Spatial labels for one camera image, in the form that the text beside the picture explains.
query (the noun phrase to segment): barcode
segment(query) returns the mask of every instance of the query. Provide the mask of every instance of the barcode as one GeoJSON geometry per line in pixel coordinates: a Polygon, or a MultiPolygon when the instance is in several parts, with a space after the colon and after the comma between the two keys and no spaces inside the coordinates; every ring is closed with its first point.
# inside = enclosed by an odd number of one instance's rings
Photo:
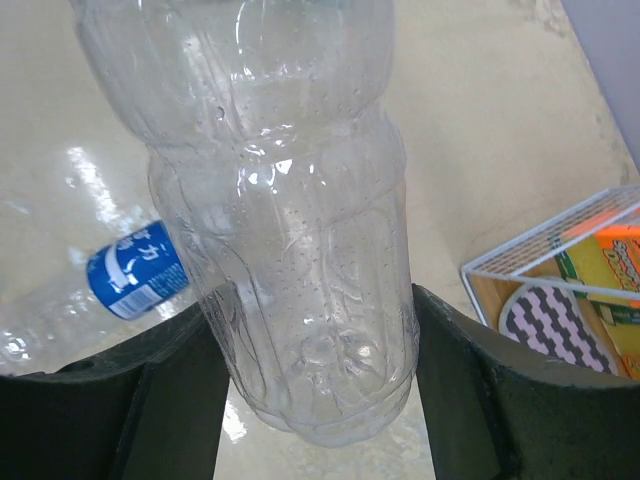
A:
{"type": "Polygon", "coordinates": [[[143,285],[126,297],[112,303],[109,309],[125,320],[133,320],[162,300],[163,298],[154,292],[149,285],[143,285]]]}

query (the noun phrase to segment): bottle body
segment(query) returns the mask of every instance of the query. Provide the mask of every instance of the bottle body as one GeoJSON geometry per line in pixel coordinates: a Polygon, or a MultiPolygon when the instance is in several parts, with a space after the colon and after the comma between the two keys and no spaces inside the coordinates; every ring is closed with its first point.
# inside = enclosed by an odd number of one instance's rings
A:
{"type": "Polygon", "coordinates": [[[380,104],[392,2],[81,3],[80,38],[148,145],[154,202],[241,394],[312,443],[375,435],[418,349],[405,153],[380,104]]]}
{"type": "MultiPolygon", "coordinates": [[[[136,256],[134,263],[146,262],[144,254],[138,252],[136,256]]],[[[30,294],[0,306],[0,375],[55,372],[95,353],[96,348],[108,348],[180,313],[194,300],[190,291],[175,296],[187,283],[179,264],[175,273],[174,258],[163,227],[152,224],[94,255],[88,265],[93,271],[69,270],[30,294]],[[134,280],[138,284],[127,290],[117,278],[114,281],[117,274],[100,275],[100,264],[106,265],[108,252],[115,255],[115,260],[109,260],[110,273],[120,269],[124,263],[122,253],[117,258],[115,252],[118,248],[124,252],[125,246],[136,251],[149,246],[160,251],[164,247],[169,250],[165,255],[169,261],[158,256],[150,264],[155,281],[138,275],[139,279],[134,280]],[[109,291],[114,292],[114,302],[105,302],[109,291]]],[[[128,270],[131,279],[135,271],[128,270]]]]}

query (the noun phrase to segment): table top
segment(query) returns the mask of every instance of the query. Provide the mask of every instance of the table top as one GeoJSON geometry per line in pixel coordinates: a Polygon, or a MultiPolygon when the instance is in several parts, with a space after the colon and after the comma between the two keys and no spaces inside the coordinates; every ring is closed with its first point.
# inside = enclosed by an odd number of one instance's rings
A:
{"type": "MultiPolygon", "coordinates": [[[[9,2],[3,13],[9,302],[156,212],[146,149],[103,99],[67,1],[9,2]]],[[[559,0],[398,0],[397,17],[386,103],[409,157],[413,280],[472,315],[461,264],[637,174],[559,0]]],[[[263,425],[232,387],[216,478],[435,478],[418,390],[378,437],[326,450],[263,425]]]]}

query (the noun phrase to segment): bottle label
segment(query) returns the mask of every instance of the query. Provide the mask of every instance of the bottle label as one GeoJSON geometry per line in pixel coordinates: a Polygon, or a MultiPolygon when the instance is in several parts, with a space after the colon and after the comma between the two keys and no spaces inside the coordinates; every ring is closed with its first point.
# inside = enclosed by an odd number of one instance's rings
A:
{"type": "Polygon", "coordinates": [[[124,320],[135,320],[184,290],[189,282],[162,222],[96,253],[87,263],[98,300],[124,320]]]}

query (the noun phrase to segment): bottle bottom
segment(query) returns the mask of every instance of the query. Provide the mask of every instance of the bottle bottom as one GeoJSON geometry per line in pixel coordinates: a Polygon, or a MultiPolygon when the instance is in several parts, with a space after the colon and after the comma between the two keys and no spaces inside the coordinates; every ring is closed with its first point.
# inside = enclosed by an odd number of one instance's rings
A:
{"type": "Polygon", "coordinates": [[[408,375],[384,401],[338,422],[325,425],[287,422],[281,417],[253,409],[264,423],[277,430],[296,433],[305,441],[325,448],[339,448],[375,437],[400,415],[409,393],[413,374],[408,375]]]}

